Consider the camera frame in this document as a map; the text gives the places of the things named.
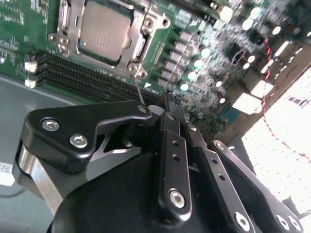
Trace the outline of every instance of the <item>black metal bracket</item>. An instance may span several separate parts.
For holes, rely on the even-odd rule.
[[[160,119],[159,179],[155,214],[169,226],[187,221],[192,212],[186,141],[178,118],[164,112]]]
[[[200,131],[191,123],[183,124],[191,163],[197,164],[200,173],[210,186],[211,193],[221,209],[219,227],[224,232],[255,233],[246,212],[217,153],[208,150]]]
[[[151,116],[138,101],[40,109],[26,116],[21,140],[32,154],[74,173],[88,165],[98,135],[123,124],[145,123]]]
[[[209,146],[224,163],[244,206],[252,213],[260,229],[274,233],[303,232],[298,218],[271,194],[225,144],[215,140]]]

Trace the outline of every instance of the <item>cable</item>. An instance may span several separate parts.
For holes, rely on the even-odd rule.
[[[138,85],[138,82],[137,82],[137,77],[134,78],[135,79],[135,85],[136,85],[136,88],[137,88],[137,91],[138,91],[138,95],[139,95],[139,98],[140,98],[140,102],[145,105],[145,101],[144,101],[144,98],[142,96],[142,93],[140,91],[140,88],[139,88],[139,85]]]
[[[268,64],[271,62],[272,60],[272,57],[271,57],[271,54],[272,54],[272,49],[269,45],[269,40],[268,39],[265,39],[264,40],[264,46],[266,47],[267,49],[267,58],[268,58]],[[264,123],[266,124],[267,128],[269,129],[270,133],[272,134],[272,137],[275,138],[276,141],[280,141],[286,148],[288,148],[289,150],[291,150],[293,153],[297,153],[298,155],[300,155],[301,157],[304,157],[304,158],[307,158],[309,160],[309,163],[311,163],[311,159],[305,154],[305,153],[298,153],[297,151],[293,150],[285,141],[282,141],[280,140],[274,133],[273,133],[273,130],[272,128],[270,127],[268,121],[267,121],[267,118],[266,118],[266,95],[265,95],[265,92],[266,92],[266,86],[267,86],[267,83],[269,81],[269,77],[271,75],[271,71],[270,71],[270,66],[268,66],[268,71],[267,71],[267,74],[264,78],[264,81],[266,82],[265,86],[264,86],[264,92],[263,92],[263,97],[261,99],[261,106],[262,106],[262,118],[263,118],[263,121]]]

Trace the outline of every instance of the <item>red wire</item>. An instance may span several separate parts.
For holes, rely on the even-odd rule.
[[[267,57],[268,57],[268,64],[270,63],[270,61],[272,60],[272,57],[271,57],[271,53],[272,53],[272,50],[271,50],[271,47],[269,46],[269,41],[268,39],[265,39],[264,40],[264,45],[267,49]],[[270,66],[268,66],[268,71],[267,71],[267,74],[264,78],[264,81],[266,82],[266,85],[268,83],[268,80],[269,80],[269,77],[271,75],[271,71],[270,71]],[[273,130],[272,128],[270,127],[267,119],[266,119],[266,95],[263,94],[263,97],[262,97],[262,100],[261,100],[261,105],[262,105],[262,118],[263,118],[263,121],[264,123],[266,123],[266,126],[267,128],[269,129],[270,133],[272,134],[272,136],[275,138],[276,141],[280,141],[284,146],[286,146],[289,150],[291,150],[293,153],[297,153],[298,155],[300,155],[301,157],[304,157],[304,158],[307,158],[309,160],[309,163],[311,163],[311,159],[306,156],[305,153],[298,153],[297,151],[293,150],[285,141],[282,141],[280,140],[274,133],[273,133]]]

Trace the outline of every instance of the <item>black lever arm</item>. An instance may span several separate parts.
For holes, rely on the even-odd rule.
[[[238,157],[221,141],[210,142],[232,178],[244,204],[264,232],[301,233],[298,218],[258,180]]]

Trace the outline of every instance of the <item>gray surface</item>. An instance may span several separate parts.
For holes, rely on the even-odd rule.
[[[28,89],[0,75],[0,162],[12,164],[26,114],[32,110],[82,104],[42,88]],[[110,154],[88,166],[91,180],[138,153]],[[44,200],[14,183],[0,185],[0,233],[44,233],[52,221]]]

